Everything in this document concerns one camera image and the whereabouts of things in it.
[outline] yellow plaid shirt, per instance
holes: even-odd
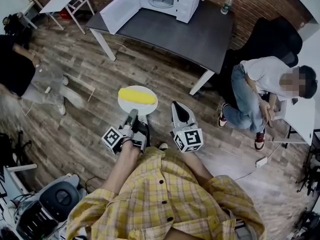
[[[66,239],[86,228],[92,240],[162,240],[174,228],[202,239],[234,240],[236,219],[230,214],[265,239],[252,200],[230,177],[200,186],[178,151],[148,147],[119,195],[97,189],[72,210]]]

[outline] wooden floor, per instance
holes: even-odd
[[[67,173],[79,175],[83,184],[97,176],[88,189],[98,188],[117,159],[106,150],[101,136],[126,118],[117,102],[118,90],[141,85],[153,90],[159,100],[157,110],[148,117],[151,144],[167,142],[176,147],[169,134],[170,106],[178,101],[193,110],[202,128],[204,146],[197,155],[214,176],[238,179],[253,172],[237,182],[254,200],[266,224],[268,240],[285,239],[299,213],[313,207],[316,197],[308,197],[306,191],[296,193],[295,185],[308,146],[280,147],[268,164],[255,170],[256,160],[277,147],[272,137],[286,135],[289,127],[284,122],[277,121],[273,130],[267,129],[266,147],[256,152],[255,136],[250,132],[230,125],[217,127],[222,98],[214,92],[189,95],[204,69],[161,50],[107,34],[105,38],[117,58],[112,62],[89,31],[84,35],[73,22],[64,25],[66,30],[61,31],[53,24],[41,24],[33,34],[30,50],[69,76],[66,115],[61,116],[53,105],[34,104],[25,116],[30,102],[0,96],[0,132],[17,139],[17,130],[23,130],[24,139],[32,140],[27,155],[38,164],[35,180],[28,181],[32,188],[40,189]]]

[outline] water bottle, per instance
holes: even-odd
[[[222,14],[227,14],[230,10],[230,7],[232,6],[234,0],[226,0],[221,8]]]

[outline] microwave door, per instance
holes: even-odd
[[[140,8],[140,0],[113,0],[100,14],[110,34],[114,35]]]

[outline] white sneaker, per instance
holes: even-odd
[[[69,84],[69,79],[66,76],[63,76],[62,83],[64,86],[67,86]]]
[[[66,106],[64,104],[62,105],[56,105],[59,109],[60,114],[63,116],[66,114]]]
[[[166,149],[168,149],[168,144],[167,144],[167,143],[162,143],[162,144],[159,146],[159,149],[160,149],[160,150],[166,150]]]
[[[146,115],[138,115],[138,120],[145,124],[145,125],[148,125],[148,120],[147,120],[147,116]]]

